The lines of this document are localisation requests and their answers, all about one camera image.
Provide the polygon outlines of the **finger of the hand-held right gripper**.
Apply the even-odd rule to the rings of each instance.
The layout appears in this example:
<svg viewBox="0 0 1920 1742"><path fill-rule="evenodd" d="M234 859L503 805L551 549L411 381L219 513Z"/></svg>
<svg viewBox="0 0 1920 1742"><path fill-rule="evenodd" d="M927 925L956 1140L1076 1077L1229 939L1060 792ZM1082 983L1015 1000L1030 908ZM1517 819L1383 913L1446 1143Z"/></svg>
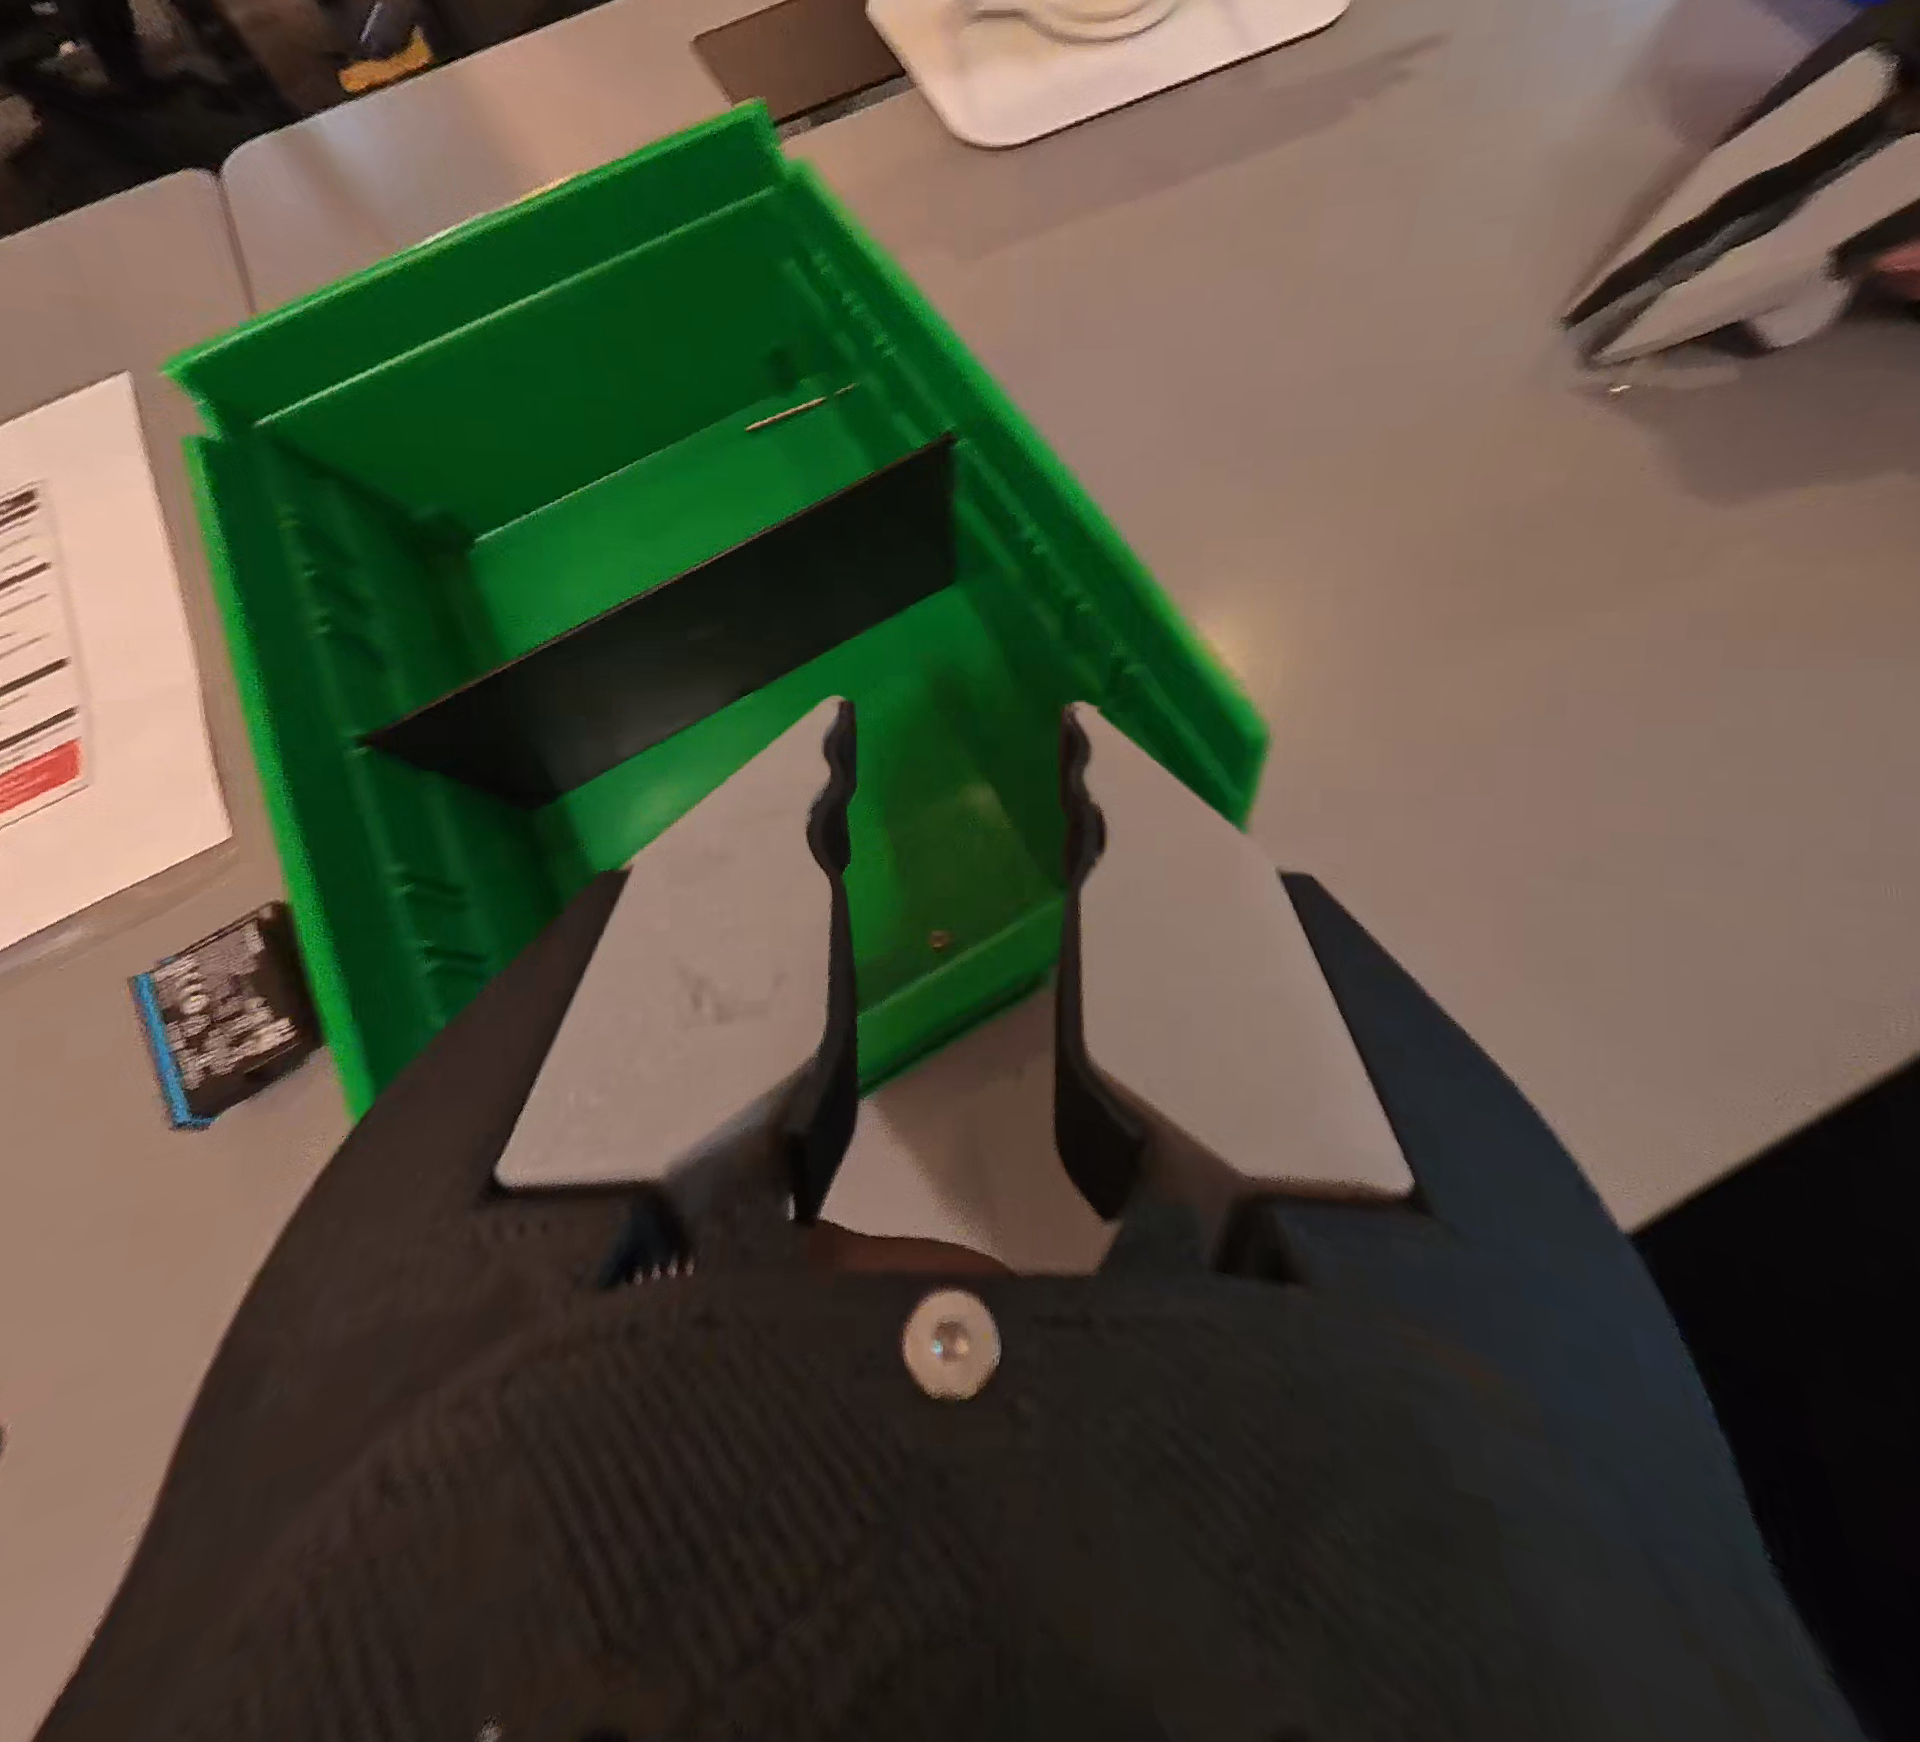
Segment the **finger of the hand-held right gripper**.
<svg viewBox="0 0 1920 1742"><path fill-rule="evenodd" d="M1702 156L1597 266L1563 313L1598 311L1744 218L1772 218L1792 194L1904 136L1904 47L1841 44L1778 82Z"/></svg>
<svg viewBox="0 0 1920 1742"><path fill-rule="evenodd" d="M1916 237L1918 141L1897 136L1813 181L1772 218L1744 218L1600 307L1583 362L1616 367L1745 328L1764 347L1832 322L1872 266Z"/></svg>

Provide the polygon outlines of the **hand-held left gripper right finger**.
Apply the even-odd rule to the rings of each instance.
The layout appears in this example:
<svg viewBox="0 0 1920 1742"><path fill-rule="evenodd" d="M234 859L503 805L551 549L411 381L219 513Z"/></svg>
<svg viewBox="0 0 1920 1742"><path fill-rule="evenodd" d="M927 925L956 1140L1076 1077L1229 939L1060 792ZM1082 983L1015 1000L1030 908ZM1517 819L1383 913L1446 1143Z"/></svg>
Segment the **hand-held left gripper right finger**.
<svg viewBox="0 0 1920 1742"><path fill-rule="evenodd" d="M1053 1143L1117 1227L1143 1204L1402 1204L1405 1150L1279 869L1094 706L1060 729Z"/></svg>

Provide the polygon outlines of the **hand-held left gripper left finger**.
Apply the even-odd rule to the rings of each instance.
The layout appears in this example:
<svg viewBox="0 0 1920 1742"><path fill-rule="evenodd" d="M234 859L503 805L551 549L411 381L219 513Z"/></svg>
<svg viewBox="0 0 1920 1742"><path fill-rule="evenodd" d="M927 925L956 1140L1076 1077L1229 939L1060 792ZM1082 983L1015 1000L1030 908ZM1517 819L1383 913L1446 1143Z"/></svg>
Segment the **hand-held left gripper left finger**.
<svg viewBox="0 0 1920 1742"><path fill-rule="evenodd" d="M820 1215L861 1097L855 792L856 710L828 698L633 855L502 1189L645 1187L681 1227L752 1197Z"/></svg>

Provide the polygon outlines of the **green plastic bin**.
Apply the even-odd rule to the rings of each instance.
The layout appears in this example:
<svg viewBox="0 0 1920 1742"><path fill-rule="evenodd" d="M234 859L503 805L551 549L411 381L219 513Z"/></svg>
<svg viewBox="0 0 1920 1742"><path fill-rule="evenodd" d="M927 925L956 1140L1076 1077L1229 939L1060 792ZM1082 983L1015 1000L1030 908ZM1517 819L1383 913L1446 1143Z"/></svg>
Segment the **green plastic bin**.
<svg viewBox="0 0 1920 1742"><path fill-rule="evenodd" d="M166 372L203 419L185 453L214 602L351 1122L595 876L828 698L856 710L866 1088L1049 975L1072 702L1249 819L1254 702L756 105ZM940 433L946 590L571 794L519 811L360 744Z"/></svg>

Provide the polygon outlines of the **black bin divider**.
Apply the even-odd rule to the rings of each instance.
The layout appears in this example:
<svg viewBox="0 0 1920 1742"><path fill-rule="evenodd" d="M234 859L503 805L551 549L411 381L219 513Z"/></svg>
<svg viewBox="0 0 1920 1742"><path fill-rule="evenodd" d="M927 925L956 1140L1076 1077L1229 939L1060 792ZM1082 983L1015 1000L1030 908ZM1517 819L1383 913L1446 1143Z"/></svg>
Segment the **black bin divider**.
<svg viewBox="0 0 1920 1742"><path fill-rule="evenodd" d="M954 498L940 433L360 744L543 808L946 590Z"/></svg>

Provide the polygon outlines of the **black labelled battery pack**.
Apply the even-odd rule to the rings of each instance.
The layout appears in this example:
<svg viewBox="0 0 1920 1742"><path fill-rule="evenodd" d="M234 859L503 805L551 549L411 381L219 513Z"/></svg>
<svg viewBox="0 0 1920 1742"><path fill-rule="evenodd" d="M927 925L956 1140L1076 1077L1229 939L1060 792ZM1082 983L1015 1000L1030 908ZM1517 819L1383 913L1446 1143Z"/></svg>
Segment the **black labelled battery pack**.
<svg viewBox="0 0 1920 1742"><path fill-rule="evenodd" d="M269 900L129 980L166 1122L208 1127L323 1048L291 906Z"/></svg>

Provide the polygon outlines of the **white printed sheet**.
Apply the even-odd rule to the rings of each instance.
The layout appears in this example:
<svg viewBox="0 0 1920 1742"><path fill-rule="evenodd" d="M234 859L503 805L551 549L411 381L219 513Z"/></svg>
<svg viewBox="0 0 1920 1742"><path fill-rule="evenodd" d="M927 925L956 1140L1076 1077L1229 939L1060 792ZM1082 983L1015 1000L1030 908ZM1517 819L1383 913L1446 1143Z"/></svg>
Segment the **white printed sheet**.
<svg viewBox="0 0 1920 1742"><path fill-rule="evenodd" d="M233 835L139 392L2 430L2 948Z"/></svg>

